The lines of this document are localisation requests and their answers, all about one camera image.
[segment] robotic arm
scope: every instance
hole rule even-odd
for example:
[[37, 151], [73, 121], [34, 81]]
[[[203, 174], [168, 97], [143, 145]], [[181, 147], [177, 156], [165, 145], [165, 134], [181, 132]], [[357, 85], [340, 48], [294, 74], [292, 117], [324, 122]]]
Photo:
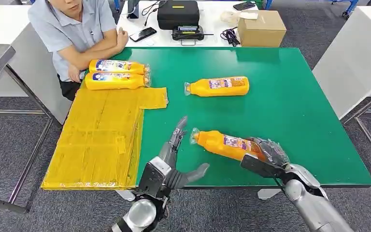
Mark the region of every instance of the robotic arm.
[[181, 144], [187, 117], [177, 124], [170, 140], [165, 142], [158, 156], [151, 159], [144, 168], [138, 188], [133, 191], [133, 205], [111, 228], [112, 232], [148, 232], [156, 228], [159, 221], [166, 218], [167, 203], [173, 189], [181, 189], [186, 184], [202, 178], [209, 164], [204, 163], [189, 173], [176, 169], [177, 151]]
[[[177, 124], [170, 140], [165, 142], [158, 156], [144, 168], [138, 188], [130, 194], [133, 205], [111, 228], [112, 232], [149, 232], [166, 218], [170, 192], [202, 178], [209, 164], [197, 170], [182, 173], [176, 169], [187, 117]], [[294, 204], [312, 232], [354, 232], [339, 212], [329, 202], [320, 183], [304, 167], [289, 162], [279, 144], [260, 138], [250, 138], [260, 147], [266, 160], [245, 154], [241, 167], [264, 178], [273, 178], [286, 197]]]
[[294, 204], [312, 232], [354, 232], [341, 214], [329, 202], [320, 183], [304, 167], [289, 163], [279, 144], [260, 138], [250, 138], [267, 158], [263, 162], [246, 154], [241, 167], [264, 178], [273, 178], [285, 196]]

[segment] orange bottle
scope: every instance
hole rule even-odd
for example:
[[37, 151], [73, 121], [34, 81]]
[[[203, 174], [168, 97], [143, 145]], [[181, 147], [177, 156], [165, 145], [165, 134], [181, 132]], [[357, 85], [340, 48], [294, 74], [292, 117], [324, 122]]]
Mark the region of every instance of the orange bottle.
[[149, 67], [133, 61], [94, 59], [89, 64], [90, 72], [137, 73], [144, 75], [150, 71]]
[[190, 142], [204, 147], [209, 152], [239, 161], [246, 153], [255, 155], [262, 161], [266, 160], [260, 147], [254, 141], [224, 135], [217, 130], [199, 131], [194, 128]]
[[201, 79], [194, 83], [184, 83], [186, 96], [195, 94], [200, 97], [241, 96], [248, 93], [249, 81], [246, 76]]
[[151, 78], [149, 75], [139, 75], [135, 73], [117, 72], [89, 72], [86, 74], [85, 83], [88, 89], [135, 89], [140, 86], [150, 87]]

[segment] gray carpet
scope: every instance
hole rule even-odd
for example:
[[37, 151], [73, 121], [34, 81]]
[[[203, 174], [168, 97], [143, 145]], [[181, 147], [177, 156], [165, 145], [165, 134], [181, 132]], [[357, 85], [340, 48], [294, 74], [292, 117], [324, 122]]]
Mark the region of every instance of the gray carpet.
[[[299, 47], [315, 66], [345, 21], [348, 3], [274, 1], [288, 31], [282, 46]], [[0, 98], [0, 107], [34, 108], [24, 98]], [[371, 115], [362, 117], [371, 130]], [[0, 199], [7, 200], [45, 124], [42, 116], [0, 116]], [[356, 122], [346, 127], [371, 173], [371, 145]], [[101, 232], [130, 203], [114, 191], [44, 191], [39, 185], [55, 149], [60, 129], [52, 126], [17, 203], [26, 215], [0, 210], [0, 231]], [[327, 189], [332, 203], [357, 232], [371, 232], [371, 188]], [[283, 194], [263, 201], [253, 189], [178, 190], [172, 193], [170, 217], [162, 232], [306, 232], [303, 220]]]

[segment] electronic device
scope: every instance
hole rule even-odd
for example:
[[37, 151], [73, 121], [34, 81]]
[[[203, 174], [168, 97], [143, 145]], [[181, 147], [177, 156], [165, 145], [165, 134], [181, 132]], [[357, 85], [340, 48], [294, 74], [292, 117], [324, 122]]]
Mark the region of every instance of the electronic device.
[[205, 35], [201, 26], [178, 26], [172, 30], [173, 40], [203, 40]]
[[196, 1], [160, 1], [157, 11], [158, 27], [173, 30], [178, 26], [198, 26], [200, 10]]
[[140, 40], [142, 40], [144, 38], [147, 38], [150, 35], [154, 35], [156, 33], [157, 33], [157, 31], [154, 30], [153, 28], [146, 28], [146, 29], [143, 29], [143, 30], [141, 30], [139, 32], [136, 32], [136, 33], [130, 35], [129, 37], [134, 42], [138, 42], [138, 41], [140, 41]]
[[140, 0], [127, 1], [127, 18], [139, 18], [139, 2]]
[[237, 11], [242, 11], [242, 10], [246, 10], [251, 7], [254, 7], [254, 6], [255, 6], [255, 2], [246, 1], [240, 4], [233, 5], [232, 7], [234, 7], [234, 9]]

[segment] black case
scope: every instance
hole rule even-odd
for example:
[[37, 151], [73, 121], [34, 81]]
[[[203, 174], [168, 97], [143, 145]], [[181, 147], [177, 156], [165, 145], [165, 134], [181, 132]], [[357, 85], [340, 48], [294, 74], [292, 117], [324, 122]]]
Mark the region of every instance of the black case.
[[158, 26], [162, 30], [172, 30], [177, 26], [198, 26], [200, 11], [196, 1], [164, 0], [157, 11]]

